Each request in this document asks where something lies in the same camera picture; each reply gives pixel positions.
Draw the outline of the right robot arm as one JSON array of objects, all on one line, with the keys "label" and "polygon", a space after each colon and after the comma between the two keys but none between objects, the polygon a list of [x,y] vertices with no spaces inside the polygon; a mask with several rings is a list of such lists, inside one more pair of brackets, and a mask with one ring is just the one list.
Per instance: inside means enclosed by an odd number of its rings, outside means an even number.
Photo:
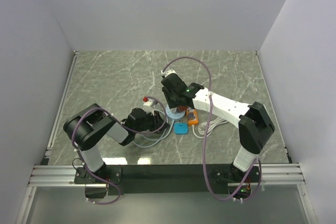
[{"label": "right robot arm", "polygon": [[230,165],[230,175],[241,182],[249,175],[249,167],[275,131],[265,107],[259,103],[241,103],[209,91],[204,86],[185,82],[174,70],[161,73],[162,91],[169,108],[178,106],[211,113],[231,123],[239,131],[240,149]]}]

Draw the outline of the round light blue power strip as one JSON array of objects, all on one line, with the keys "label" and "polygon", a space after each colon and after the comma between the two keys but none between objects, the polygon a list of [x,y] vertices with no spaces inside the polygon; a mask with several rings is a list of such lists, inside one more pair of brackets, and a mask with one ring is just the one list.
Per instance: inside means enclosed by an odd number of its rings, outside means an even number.
[{"label": "round light blue power strip", "polygon": [[178,113],[176,108],[170,108],[168,105],[165,107],[166,115],[169,119],[180,121],[185,116],[186,112]]}]

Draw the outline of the red cube socket adapter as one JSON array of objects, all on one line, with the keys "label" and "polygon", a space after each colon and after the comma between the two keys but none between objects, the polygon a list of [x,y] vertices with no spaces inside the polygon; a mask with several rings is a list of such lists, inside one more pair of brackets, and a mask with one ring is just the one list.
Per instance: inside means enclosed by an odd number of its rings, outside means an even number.
[{"label": "red cube socket adapter", "polygon": [[177,108],[176,108],[176,111],[178,113],[182,113],[182,112],[185,112],[187,110],[187,107],[186,106],[182,106],[182,105],[179,105]]}]

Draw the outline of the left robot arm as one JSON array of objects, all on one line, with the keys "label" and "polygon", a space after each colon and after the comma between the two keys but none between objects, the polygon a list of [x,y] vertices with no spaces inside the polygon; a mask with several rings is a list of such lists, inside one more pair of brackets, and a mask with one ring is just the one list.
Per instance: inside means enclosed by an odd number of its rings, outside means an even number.
[{"label": "left robot arm", "polygon": [[127,118],[118,121],[94,103],[68,119],[63,125],[63,131],[88,167],[87,178],[93,183],[99,183],[110,177],[97,146],[104,136],[126,146],[134,141],[136,134],[161,133],[168,127],[167,119],[154,109],[134,108]]}]

